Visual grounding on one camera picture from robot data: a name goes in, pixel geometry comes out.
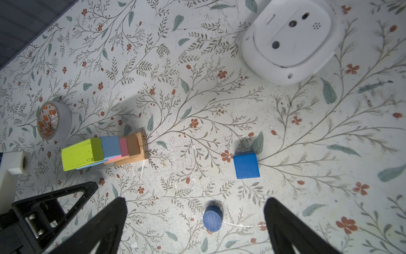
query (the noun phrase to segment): roll of tape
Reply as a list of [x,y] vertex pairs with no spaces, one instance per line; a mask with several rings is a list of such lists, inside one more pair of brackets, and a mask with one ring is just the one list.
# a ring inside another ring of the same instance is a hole
[[71,123],[72,115],[67,105],[48,101],[42,105],[38,115],[38,133],[44,140],[61,140],[68,135]]

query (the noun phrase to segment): table surface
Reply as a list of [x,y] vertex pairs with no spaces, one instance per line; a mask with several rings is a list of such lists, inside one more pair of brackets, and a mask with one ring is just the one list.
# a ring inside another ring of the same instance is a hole
[[[272,253],[263,206],[276,197],[341,252],[405,253],[406,2],[335,1],[347,20],[336,55],[286,87],[242,59],[267,3],[80,0],[0,72],[2,150],[33,158],[16,198],[99,184],[52,246],[121,196],[120,253]],[[63,140],[37,133],[48,100],[71,110]],[[143,168],[63,171],[61,148],[139,128]],[[237,180],[233,154],[247,150],[261,177]],[[216,233],[201,220],[210,204],[224,213]]]

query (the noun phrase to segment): yellow-green block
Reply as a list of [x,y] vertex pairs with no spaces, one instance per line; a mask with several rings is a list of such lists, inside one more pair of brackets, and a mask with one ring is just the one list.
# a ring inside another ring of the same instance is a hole
[[90,138],[62,149],[63,171],[77,169],[104,160],[102,141]]

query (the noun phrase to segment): orange flower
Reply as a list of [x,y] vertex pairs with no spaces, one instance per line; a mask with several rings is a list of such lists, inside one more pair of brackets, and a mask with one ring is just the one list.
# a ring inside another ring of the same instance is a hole
[[217,76],[218,76],[220,79],[222,79],[222,78],[225,78],[225,77],[226,77],[226,74],[227,74],[226,71],[219,71]]
[[347,65],[347,67],[349,68],[348,70],[346,70],[346,74],[357,74],[356,70],[359,69],[359,65],[353,67],[352,64],[350,63],[349,65]]
[[145,189],[142,188],[141,186],[138,188],[138,193],[144,194]]
[[192,123],[190,124],[191,128],[196,128],[198,126],[199,122],[197,121],[197,119],[193,119],[192,118]]
[[356,187],[354,189],[352,189],[355,192],[361,191],[361,195],[365,196],[368,193],[365,191],[366,189],[369,189],[369,185],[362,185],[360,182],[357,182]]
[[358,227],[355,224],[355,220],[347,219],[346,217],[341,218],[341,222],[336,221],[337,227],[344,228],[346,234],[351,234],[351,231],[357,231]]
[[292,123],[293,123],[293,124],[296,124],[296,125],[299,125],[300,122],[302,121],[302,119],[301,119],[301,118],[298,119],[297,116],[294,116],[293,119],[294,119],[294,120],[292,120]]
[[351,10],[351,7],[346,7],[345,5],[341,6],[341,9],[343,9],[344,14],[348,14],[349,10]]
[[223,157],[223,158],[222,158],[223,161],[230,162],[231,159],[232,159],[234,156],[233,156],[232,154],[230,154],[228,150],[225,150],[224,153],[221,154],[221,157]]
[[401,113],[393,113],[393,117],[401,118],[403,115]]
[[259,222],[258,225],[260,225],[259,228],[261,231],[265,231],[267,229],[265,222]]
[[396,30],[397,26],[393,25],[389,28],[389,32],[394,32]]

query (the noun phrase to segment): white plastic device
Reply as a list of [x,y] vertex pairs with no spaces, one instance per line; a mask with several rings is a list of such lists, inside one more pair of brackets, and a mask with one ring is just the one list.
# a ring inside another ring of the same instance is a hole
[[14,202],[18,177],[31,170],[31,154],[20,151],[0,155],[0,214],[3,214]]
[[274,85],[302,81],[334,56],[342,15],[324,0],[271,0],[244,34],[244,60]]

